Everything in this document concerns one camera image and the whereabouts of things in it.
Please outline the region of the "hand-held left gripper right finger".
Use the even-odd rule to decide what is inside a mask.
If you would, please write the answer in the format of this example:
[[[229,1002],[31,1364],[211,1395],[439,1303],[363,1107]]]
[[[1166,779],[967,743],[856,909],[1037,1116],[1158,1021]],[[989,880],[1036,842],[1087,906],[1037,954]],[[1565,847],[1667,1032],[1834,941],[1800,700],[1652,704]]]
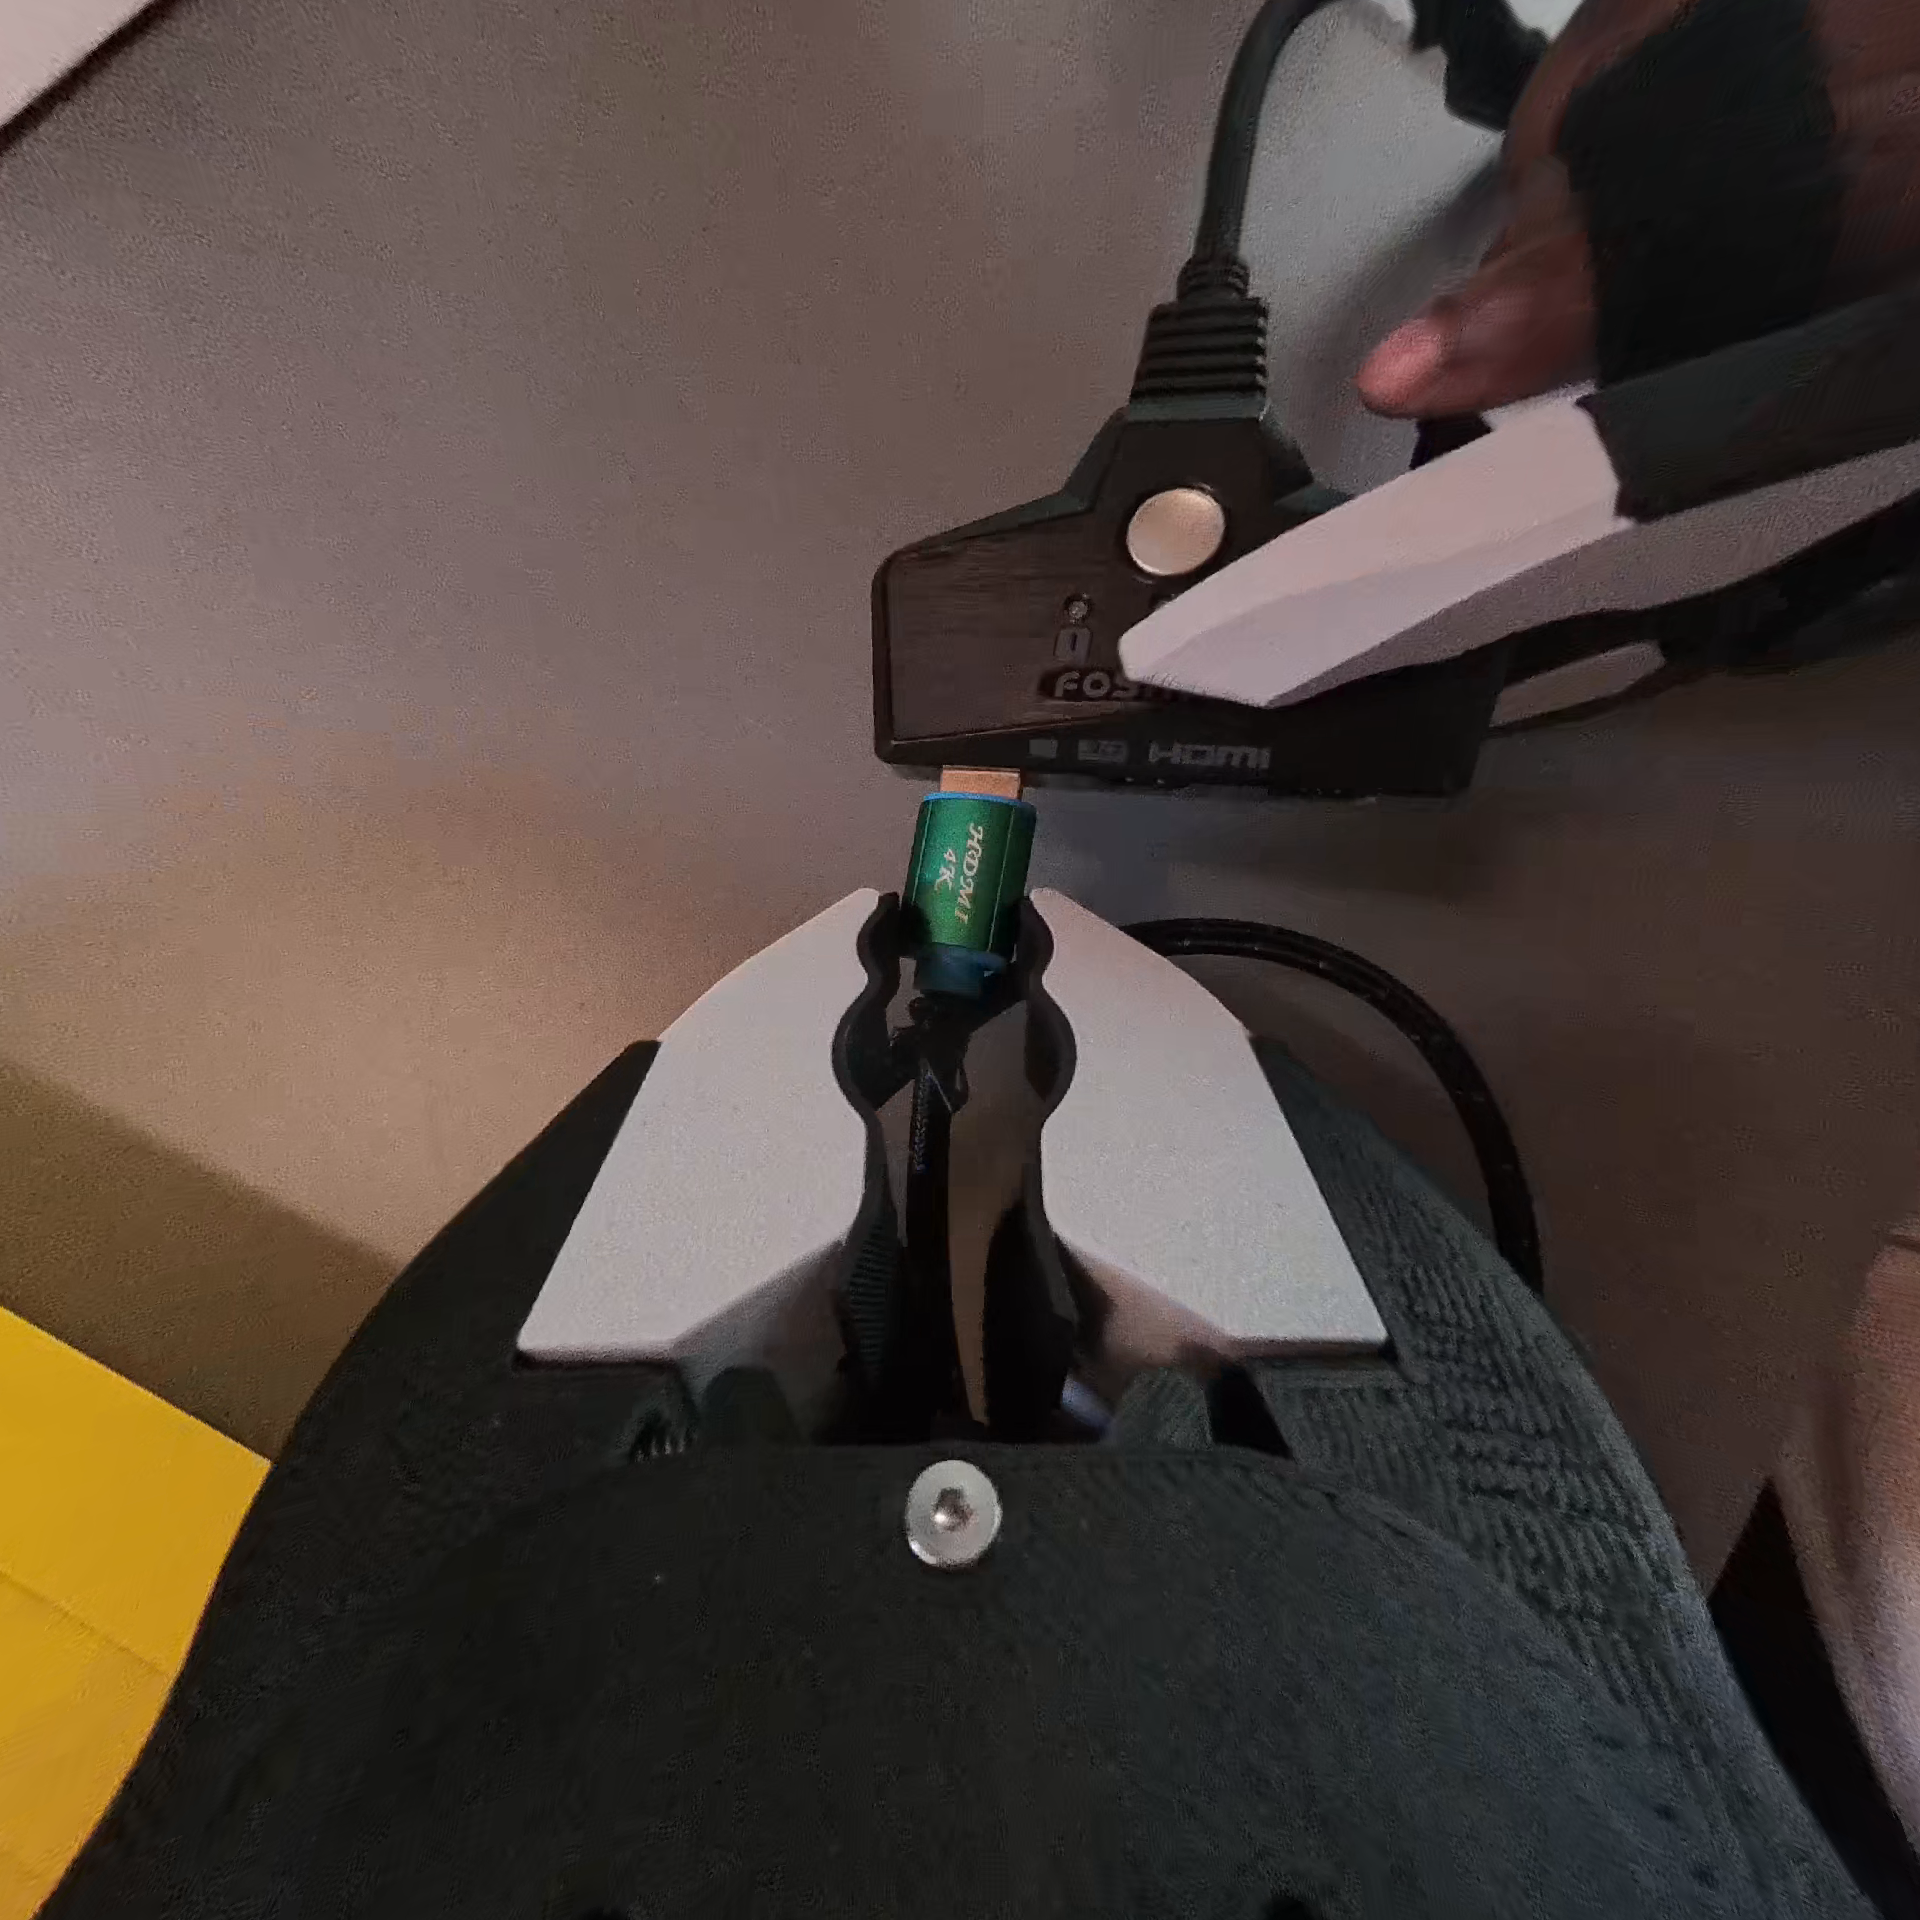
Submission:
[[[1251,1030],[1053,888],[1014,970],[1036,1133],[987,1244],[989,1428],[1048,1428],[1067,1383],[1379,1359],[1389,1333]]]

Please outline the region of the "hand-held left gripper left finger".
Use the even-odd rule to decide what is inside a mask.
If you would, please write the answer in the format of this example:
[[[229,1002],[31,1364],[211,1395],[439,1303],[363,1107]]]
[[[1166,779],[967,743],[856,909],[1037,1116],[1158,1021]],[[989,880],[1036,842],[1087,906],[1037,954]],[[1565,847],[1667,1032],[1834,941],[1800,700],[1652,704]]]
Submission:
[[[734,967],[666,1029],[532,1308],[517,1357],[647,1362],[692,1399],[768,1371],[828,1423],[845,1357],[834,1306],[870,1183],[870,1126],[832,1046],[870,974],[859,886]]]

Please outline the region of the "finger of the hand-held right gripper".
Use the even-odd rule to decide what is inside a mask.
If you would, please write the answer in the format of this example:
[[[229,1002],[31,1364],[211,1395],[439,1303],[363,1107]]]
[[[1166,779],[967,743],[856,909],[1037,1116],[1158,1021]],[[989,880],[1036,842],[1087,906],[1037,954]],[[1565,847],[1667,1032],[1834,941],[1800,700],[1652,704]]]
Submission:
[[[1731,587],[1916,491],[1916,440],[1628,518],[1584,394],[1310,518],[1119,638],[1131,682],[1259,709],[1435,666],[1565,618]]]

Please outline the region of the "black braided cable green plugs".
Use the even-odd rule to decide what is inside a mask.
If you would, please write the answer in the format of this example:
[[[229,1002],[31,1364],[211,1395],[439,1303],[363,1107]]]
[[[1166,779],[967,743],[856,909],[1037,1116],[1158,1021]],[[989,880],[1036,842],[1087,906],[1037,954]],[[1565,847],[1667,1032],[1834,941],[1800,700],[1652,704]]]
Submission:
[[[954,1301],[954,1117],[970,1096],[974,1032],[1014,1005],[1023,1010],[1018,958],[1023,906],[1034,895],[1026,882],[1036,839],[1037,811],[1014,774],[946,771],[918,805],[898,902],[898,950],[914,970],[914,999],[895,1035],[895,1056],[914,1075],[903,1259],[918,1306]],[[1429,999],[1359,954],[1299,928],[1157,918],[1119,930],[1179,970],[1190,958],[1218,958],[1306,975],[1397,1030],[1422,1059],[1468,1139],[1499,1258],[1534,1292],[1544,1288],[1540,1222],[1512,1132],[1464,1040]],[[1090,1428],[1094,1414],[1072,1410],[1075,1389],[1087,1391],[1067,1383],[1056,1427],[989,1428],[983,1410],[984,1431],[1030,1443],[1069,1423]]]

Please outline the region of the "yellow plastic bin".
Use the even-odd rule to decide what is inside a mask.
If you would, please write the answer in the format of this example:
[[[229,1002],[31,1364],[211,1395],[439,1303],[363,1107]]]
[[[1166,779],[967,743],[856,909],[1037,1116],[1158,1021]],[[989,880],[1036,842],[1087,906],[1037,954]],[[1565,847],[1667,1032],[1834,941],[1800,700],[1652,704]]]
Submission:
[[[270,1460],[2,1312],[2,1915],[152,1732]]]

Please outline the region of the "grey desk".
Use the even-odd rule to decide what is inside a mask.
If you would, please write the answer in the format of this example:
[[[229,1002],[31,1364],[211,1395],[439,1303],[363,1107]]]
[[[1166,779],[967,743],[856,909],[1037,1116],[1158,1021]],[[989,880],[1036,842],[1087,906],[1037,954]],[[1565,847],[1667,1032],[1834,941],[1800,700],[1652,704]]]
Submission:
[[[1255,4],[187,4],[5,149],[5,1303],[258,1454],[856,884],[869,587],[1053,488]],[[1045,798],[1460,1030],[1706,1576],[1916,1204],[1916,640],[1442,805]]]

